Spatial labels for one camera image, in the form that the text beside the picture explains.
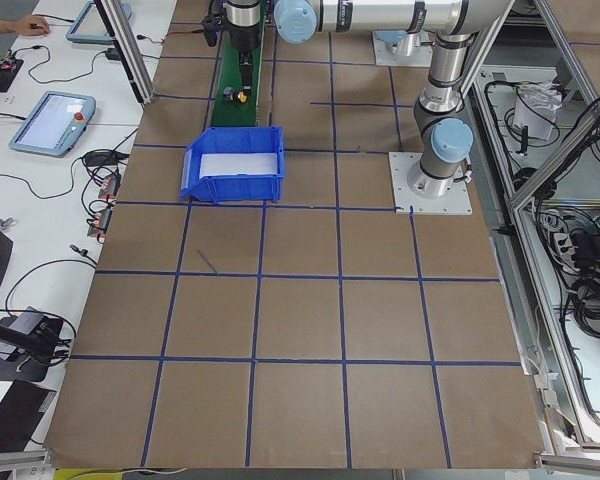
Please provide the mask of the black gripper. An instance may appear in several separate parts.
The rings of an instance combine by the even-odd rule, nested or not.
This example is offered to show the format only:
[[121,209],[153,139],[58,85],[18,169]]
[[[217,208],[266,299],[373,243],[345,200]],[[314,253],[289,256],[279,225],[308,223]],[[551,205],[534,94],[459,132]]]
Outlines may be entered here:
[[260,33],[259,23],[247,27],[229,24],[231,45],[239,54],[242,91],[245,95],[253,92],[253,52],[260,46]]

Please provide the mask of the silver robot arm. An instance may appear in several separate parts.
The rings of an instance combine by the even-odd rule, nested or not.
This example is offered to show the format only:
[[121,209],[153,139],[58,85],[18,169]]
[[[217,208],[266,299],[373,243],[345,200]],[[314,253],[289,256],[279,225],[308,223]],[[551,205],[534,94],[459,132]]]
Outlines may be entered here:
[[471,150],[473,133],[453,113],[462,102],[458,84],[472,36],[486,9],[475,1],[278,1],[278,35],[302,44],[318,33],[402,32],[430,34],[427,84],[414,102],[424,152],[412,172],[429,182],[449,181]]
[[229,0],[225,13],[231,45],[238,52],[242,91],[249,97],[253,92],[253,55],[261,44],[261,2]]

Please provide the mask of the person hand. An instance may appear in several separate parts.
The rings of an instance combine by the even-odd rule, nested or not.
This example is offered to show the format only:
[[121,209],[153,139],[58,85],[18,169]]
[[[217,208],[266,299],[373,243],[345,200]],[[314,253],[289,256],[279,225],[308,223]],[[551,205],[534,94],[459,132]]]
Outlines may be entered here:
[[50,33],[50,26],[43,16],[28,15],[13,23],[16,33],[23,36],[42,36]]

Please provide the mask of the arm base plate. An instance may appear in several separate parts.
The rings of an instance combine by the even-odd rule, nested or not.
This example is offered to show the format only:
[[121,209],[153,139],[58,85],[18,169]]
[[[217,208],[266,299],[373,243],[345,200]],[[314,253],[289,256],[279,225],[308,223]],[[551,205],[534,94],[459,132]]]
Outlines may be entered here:
[[375,64],[379,66],[429,67],[433,40],[426,31],[374,31]]
[[425,175],[421,153],[390,152],[394,210],[398,214],[468,216],[473,213],[460,166],[447,179]]

